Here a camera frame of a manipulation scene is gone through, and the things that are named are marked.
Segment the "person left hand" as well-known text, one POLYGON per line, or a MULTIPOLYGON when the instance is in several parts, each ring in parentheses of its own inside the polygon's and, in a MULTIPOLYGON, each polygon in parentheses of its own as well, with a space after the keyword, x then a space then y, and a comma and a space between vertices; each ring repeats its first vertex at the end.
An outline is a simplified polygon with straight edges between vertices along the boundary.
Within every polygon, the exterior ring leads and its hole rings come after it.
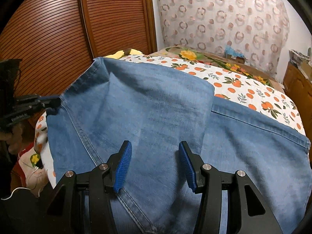
POLYGON ((23 150, 23 128, 22 123, 18 123, 12 128, 11 132, 1 132, 1 141, 8 145, 9 153, 16 155, 23 150))

